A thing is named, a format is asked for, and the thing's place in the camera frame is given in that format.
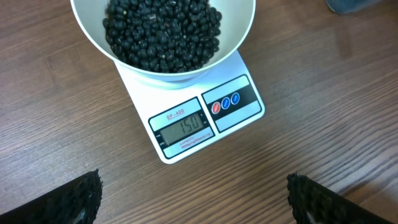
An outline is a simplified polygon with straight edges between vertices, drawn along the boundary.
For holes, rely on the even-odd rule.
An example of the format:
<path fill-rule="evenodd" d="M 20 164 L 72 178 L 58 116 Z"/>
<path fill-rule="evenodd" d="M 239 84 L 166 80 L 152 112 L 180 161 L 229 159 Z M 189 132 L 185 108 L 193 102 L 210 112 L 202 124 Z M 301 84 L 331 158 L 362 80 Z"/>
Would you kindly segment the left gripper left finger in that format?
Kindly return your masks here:
<path fill-rule="evenodd" d="M 98 170 L 1 215 L 1 223 L 93 224 L 101 205 L 103 182 Z"/>

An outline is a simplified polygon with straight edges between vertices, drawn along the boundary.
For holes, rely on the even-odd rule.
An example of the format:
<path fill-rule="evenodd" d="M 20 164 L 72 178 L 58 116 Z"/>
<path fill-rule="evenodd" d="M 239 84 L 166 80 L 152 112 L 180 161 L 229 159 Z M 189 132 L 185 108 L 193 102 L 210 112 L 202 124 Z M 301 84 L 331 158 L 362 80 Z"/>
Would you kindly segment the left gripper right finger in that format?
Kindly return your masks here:
<path fill-rule="evenodd" d="M 287 197 L 298 224 L 391 224 L 305 175 L 287 176 Z"/>

